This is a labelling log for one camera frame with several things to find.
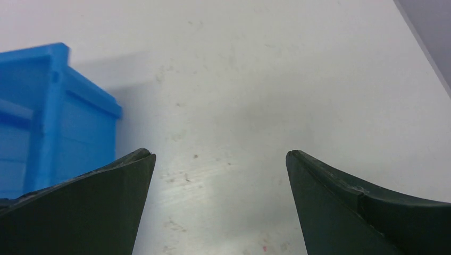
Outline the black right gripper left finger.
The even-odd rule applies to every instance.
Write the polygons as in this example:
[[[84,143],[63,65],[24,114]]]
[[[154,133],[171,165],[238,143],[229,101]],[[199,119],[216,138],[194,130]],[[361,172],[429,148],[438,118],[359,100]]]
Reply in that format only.
[[[1,199],[1,254],[132,254],[156,155],[145,148]]]

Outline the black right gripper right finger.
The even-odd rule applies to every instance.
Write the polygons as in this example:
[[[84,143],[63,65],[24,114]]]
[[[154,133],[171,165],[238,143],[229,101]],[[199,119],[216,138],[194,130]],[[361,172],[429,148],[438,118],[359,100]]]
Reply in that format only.
[[[308,254],[450,254],[450,204],[392,191],[300,151],[286,168]]]

